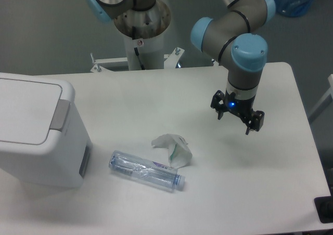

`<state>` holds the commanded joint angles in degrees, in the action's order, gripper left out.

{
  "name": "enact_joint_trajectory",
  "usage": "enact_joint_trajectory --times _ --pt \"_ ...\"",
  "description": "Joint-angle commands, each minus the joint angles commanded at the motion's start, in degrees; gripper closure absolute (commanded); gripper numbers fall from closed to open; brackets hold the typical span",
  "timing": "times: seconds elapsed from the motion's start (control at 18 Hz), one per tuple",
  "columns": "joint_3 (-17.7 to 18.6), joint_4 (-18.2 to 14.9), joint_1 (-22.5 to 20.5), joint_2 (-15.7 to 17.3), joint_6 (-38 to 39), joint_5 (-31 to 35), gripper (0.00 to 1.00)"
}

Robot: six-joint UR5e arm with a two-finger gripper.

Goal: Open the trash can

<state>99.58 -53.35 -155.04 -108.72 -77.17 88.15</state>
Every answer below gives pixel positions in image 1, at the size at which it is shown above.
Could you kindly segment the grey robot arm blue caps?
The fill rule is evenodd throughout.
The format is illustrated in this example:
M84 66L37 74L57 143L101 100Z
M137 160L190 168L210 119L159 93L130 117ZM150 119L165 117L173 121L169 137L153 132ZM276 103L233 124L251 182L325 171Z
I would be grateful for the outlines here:
M171 13L160 0L86 0L102 22L113 21L127 44L130 70L162 69L159 41L170 25ZM274 0L223 0L228 12L220 19L199 19L190 33L191 43L228 70L226 90L217 91L211 107L222 117L229 112L241 119L247 131L259 131L264 112L253 102L268 46L254 31L270 21L276 10Z

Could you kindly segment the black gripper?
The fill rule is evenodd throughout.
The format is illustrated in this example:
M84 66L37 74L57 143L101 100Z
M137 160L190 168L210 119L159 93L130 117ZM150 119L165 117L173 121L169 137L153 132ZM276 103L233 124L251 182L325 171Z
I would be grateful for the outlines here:
M239 117L246 123L246 135L251 131L258 132L263 126L265 113L263 111L254 111L253 103L255 96L249 99L241 100L226 92L225 94L218 90L212 97L210 107L217 113L217 119L220 120L225 112L229 112Z

